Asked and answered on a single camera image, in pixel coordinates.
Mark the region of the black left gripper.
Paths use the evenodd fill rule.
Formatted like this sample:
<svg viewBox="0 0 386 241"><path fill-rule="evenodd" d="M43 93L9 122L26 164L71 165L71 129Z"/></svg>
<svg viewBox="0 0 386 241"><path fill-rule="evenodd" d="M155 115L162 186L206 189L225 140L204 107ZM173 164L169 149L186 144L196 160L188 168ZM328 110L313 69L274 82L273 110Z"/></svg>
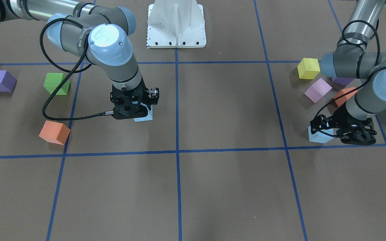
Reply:
<svg viewBox="0 0 386 241"><path fill-rule="evenodd" d="M310 121L310 133L321 133L332 138L339 138L344 144L369 146L376 143L372 118L365 120L352 117L346 108L338 108L334 112L336 121L336 135L334 134L334 121L323 114L315 116Z"/></svg>

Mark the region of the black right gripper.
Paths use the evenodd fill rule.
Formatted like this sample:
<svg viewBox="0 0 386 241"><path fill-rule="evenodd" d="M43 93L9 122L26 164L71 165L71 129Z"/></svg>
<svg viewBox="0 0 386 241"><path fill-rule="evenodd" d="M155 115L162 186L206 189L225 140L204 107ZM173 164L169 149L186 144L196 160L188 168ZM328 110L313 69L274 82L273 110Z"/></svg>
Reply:
<svg viewBox="0 0 386 241"><path fill-rule="evenodd" d="M145 118L150 116L150 106L146 105L147 88L140 83L132 90L119 90L112 86L110 101L114 104L111 116L114 119Z"/></svg>

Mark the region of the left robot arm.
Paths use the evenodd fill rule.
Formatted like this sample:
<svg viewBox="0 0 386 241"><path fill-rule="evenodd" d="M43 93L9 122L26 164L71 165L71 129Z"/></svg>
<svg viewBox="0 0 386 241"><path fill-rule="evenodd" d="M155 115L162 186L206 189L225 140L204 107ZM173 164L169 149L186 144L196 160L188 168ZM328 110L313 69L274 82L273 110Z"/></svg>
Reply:
<svg viewBox="0 0 386 241"><path fill-rule="evenodd" d="M380 50L377 34L385 3L384 0L358 0L335 51L323 56L323 75L358 78L365 82L332 116L317 112L310 122L312 135L319 132L351 145L369 146L376 142L372 117L386 108L386 52ZM367 53L372 38L377 42L377 52ZM336 134L326 133L329 129L336 129Z"/></svg>

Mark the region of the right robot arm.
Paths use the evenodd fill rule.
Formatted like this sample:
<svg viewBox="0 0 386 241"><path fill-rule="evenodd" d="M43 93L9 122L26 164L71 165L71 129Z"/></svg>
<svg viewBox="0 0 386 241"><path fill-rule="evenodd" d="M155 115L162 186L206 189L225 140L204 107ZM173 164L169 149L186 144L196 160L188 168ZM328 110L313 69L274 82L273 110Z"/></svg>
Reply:
<svg viewBox="0 0 386 241"><path fill-rule="evenodd" d="M64 121L64 118L48 116L46 109L73 74L87 70L87 67L79 69L83 61L87 61L89 67L101 67L111 80L110 101L114 108L80 119L97 116L137 122L152 119L152 105L159 100L159 89L147 89L144 84L129 40L136 29L136 19L130 9L111 9L75 0L0 0L0 22L14 19L47 22L40 33L40 47L52 65L56 66L45 51L44 35L55 46L79 57L71 70L59 67L67 76L51 92L42 108L46 119Z"/></svg>

